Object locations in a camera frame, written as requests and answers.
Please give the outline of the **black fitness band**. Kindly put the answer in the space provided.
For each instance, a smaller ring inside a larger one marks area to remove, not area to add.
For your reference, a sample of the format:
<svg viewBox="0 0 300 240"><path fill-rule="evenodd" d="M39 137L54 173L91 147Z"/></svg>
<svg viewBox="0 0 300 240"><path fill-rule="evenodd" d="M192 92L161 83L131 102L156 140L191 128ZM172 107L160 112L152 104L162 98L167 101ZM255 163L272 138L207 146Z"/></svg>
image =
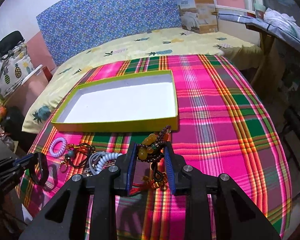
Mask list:
<svg viewBox="0 0 300 240"><path fill-rule="evenodd" d="M29 174L36 185L45 186L49 177L49 169L45 154L41 152L30 154Z"/></svg>

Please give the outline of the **red knot tassel charm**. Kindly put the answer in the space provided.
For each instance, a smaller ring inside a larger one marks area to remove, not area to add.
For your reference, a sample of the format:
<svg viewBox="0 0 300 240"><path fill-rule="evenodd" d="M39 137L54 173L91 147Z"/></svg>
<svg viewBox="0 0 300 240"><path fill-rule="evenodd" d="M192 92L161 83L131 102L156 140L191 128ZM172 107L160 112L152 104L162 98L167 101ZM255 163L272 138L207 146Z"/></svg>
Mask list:
<svg viewBox="0 0 300 240"><path fill-rule="evenodd" d="M133 187L130 190L129 194L131 196L140 194L142 191L147 190L156 190L163 188L168 183L168 178L166 172L161 173L162 177L159 180L149 179L147 176L144 176L144 182L141 184L133 183Z"/></svg>

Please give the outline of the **pink plaid tablecloth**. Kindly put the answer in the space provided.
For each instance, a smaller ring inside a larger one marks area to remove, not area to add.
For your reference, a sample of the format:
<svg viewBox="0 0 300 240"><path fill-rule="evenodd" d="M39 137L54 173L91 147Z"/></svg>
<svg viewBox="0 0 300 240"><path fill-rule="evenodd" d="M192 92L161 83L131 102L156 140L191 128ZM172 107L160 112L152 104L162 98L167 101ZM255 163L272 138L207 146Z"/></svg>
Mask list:
<svg viewBox="0 0 300 240"><path fill-rule="evenodd" d="M151 70L172 71L179 112L179 130L171 134L176 154L205 174L227 173L264 213L283 238L289 227L292 185L287 160L273 122L246 79L221 56L146 57L104 64L75 85ZM17 194L34 217L63 184L82 169L59 172L60 159L51 157L53 139L88 143L98 151L126 153L130 141L148 133L60 133L50 124L38 133L30 153L47 154L50 175L44 188L26 171ZM185 197L169 189L116 197L118 239L184 239Z"/></svg>

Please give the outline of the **green shallow cardboard tray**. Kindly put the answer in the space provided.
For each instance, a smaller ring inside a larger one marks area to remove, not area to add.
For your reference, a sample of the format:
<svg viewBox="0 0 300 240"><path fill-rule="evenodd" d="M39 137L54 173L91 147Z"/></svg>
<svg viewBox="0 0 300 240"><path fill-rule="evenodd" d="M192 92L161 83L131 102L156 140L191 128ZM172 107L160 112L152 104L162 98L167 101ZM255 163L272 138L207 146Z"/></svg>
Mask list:
<svg viewBox="0 0 300 240"><path fill-rule="evenodd" d="M171 70L116 76L75 87L51 123L60 132L178 130L178 102Z"/></svg>

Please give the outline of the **pineapple print bag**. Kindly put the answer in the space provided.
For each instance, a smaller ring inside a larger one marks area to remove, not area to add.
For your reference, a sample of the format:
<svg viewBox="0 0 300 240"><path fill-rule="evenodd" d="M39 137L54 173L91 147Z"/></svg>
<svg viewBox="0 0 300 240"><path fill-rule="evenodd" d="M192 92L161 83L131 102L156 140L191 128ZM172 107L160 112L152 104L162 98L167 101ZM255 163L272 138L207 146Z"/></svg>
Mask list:
<svg viewBox="0 0 300 240"><path fill-rule="evenodd" d="M0 101L6 101L35 70L25 42L19 42L0 58Z"/></svg>

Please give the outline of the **yellow pineapple bed sheet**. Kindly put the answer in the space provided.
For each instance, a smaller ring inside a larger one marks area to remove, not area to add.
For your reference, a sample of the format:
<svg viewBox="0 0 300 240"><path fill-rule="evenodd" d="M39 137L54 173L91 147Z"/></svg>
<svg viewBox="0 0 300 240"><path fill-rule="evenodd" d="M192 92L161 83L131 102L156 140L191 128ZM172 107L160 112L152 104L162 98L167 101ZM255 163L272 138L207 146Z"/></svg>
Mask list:
<svg viewBox="0 0 300 240"><path fill-rule="evenodd" d="M101 77L111 76L111 63L146 58L137 70L150 69L149 58L166 55L206 54L226 57L239 70L258 68L262 49L222 32L197 34L182 28L154 30L112 40L86 50L58 64L51 81L28 110L22 130L37 134L50 114L78 81L90 70L101 67Z"/></svg>

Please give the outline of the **dark wooden side table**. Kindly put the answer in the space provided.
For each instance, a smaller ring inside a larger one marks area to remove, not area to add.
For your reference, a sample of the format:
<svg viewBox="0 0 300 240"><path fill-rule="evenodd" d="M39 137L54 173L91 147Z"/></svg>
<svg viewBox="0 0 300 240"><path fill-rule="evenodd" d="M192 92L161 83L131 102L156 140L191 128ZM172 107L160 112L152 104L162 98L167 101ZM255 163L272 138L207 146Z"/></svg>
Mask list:
<svg viewBox="0 0 300 240"><path fill-rule="evenodd" d="M264 56L251 85L261 99L280 99L300 115L300 40L277 24L252 16L220 11L218 19L243 24L260 34Z"/></svg>

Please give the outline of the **bedding set cardboard box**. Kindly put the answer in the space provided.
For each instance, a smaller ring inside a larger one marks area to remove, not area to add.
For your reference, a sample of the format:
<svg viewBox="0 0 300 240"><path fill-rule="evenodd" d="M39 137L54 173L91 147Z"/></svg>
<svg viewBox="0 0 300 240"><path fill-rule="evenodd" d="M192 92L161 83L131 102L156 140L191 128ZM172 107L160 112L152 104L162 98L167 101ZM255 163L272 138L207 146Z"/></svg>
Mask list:
<svg viewBox="0 0 300 240"><path fill-rule="evenodd" d="M182 28L198 34L218 31L214 0L176 0Z"/></svg>

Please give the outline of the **blue floral headboard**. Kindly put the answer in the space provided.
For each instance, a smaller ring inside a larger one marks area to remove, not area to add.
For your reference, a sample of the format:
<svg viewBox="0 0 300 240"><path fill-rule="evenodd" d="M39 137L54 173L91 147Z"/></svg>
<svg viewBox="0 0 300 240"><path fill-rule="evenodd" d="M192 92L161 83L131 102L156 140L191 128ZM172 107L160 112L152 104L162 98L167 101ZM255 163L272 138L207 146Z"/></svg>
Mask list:
<svg viewBox="0 0 300 240"><path fill-rule="evenodd" d="M181 26L176 0L61 0L36 19L57 65L118 38Z"/></svg>

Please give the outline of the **white crumpled cloth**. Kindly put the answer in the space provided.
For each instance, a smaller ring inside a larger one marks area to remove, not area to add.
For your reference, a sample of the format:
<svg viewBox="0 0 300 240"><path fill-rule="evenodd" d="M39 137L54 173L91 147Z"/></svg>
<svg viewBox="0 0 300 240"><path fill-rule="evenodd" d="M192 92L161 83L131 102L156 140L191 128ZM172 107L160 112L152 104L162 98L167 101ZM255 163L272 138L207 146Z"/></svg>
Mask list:
<svg viewBox="0 0 300 240"><path fill-rule="evenodd" d="M264 21L274 27L280 28L282 31L289 33L300 41L300 27L296 24L293 16L281 14L276 10L268 8L263 17Z"/></svg>

